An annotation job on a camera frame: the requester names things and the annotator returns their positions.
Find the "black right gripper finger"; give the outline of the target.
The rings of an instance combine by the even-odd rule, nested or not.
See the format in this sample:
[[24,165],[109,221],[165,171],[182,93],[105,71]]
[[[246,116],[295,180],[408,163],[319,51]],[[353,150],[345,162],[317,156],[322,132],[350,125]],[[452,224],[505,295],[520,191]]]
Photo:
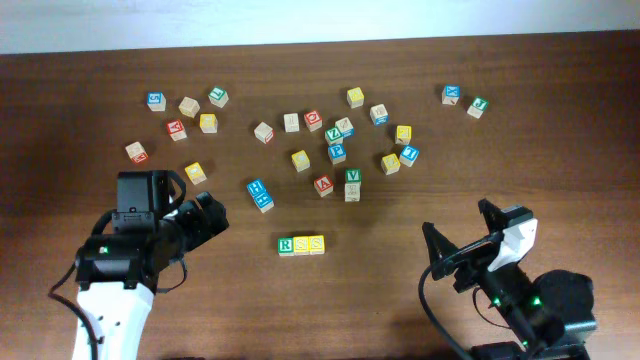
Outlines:
[[422,232],[429,252],[432,278],[440,280],[451,275],[458,267],[455,256],[459,248],[439,232],[433,223],[424,222]]
[[484,217],[488,232],[493,234],[504,229],[504,213],[499,207],[491,203],[486,198],[478,201],[478,209]]

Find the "green R wooden block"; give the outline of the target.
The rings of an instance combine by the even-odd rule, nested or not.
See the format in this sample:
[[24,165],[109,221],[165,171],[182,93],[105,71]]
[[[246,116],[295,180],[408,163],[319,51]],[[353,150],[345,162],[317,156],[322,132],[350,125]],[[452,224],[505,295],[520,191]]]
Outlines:
[[279,238],[277,251],[279,256],[294,256],[294,241],[291,237]]

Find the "yellow S wooden block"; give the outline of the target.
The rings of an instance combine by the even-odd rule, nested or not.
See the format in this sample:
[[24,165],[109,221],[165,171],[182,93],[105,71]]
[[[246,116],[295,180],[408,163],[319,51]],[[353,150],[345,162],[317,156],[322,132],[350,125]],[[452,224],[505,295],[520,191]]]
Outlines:
[[308,236],[296,236],[293,238],[294,255],[303,256],[310,254],[310,243]]

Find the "yellow plain wooden block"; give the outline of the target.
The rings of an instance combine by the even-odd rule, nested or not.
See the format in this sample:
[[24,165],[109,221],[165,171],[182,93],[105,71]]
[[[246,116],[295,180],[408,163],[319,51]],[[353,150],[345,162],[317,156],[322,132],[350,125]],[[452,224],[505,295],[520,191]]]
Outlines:
[[325,238],[323,235],[313,235],[309,237],[309,253],[311,255],[324,254],[325,250]]

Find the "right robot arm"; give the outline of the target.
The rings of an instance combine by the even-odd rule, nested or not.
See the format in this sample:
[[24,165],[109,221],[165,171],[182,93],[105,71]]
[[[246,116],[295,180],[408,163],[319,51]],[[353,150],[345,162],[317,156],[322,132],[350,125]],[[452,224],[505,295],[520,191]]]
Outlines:
[[[527,207],[501,209],[487,199],[478,202],[488,234],[462,248],[434,224],[422,224],[430,265],[418,283],[425,314],[462,359],[587,359],[586,339],[597,329],[593,314],[594,285],[590,277],[552,270],[530,280],[519,267],[535,243],[538,220]],[[429,307],[425,283],[455,278],[458,293],[483,291],[516,341],[484,344],[465,350]]]

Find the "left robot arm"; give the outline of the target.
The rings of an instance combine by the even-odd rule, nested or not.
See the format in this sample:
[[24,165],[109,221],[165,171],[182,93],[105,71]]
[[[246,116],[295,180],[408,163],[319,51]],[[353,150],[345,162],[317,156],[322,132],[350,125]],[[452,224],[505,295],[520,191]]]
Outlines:
[[160,273],[224,232],[224,205],[210,193],[188,200],[174,171],[121,172],[117,206],[76,253],[80,317],[76,359],[134,359]]

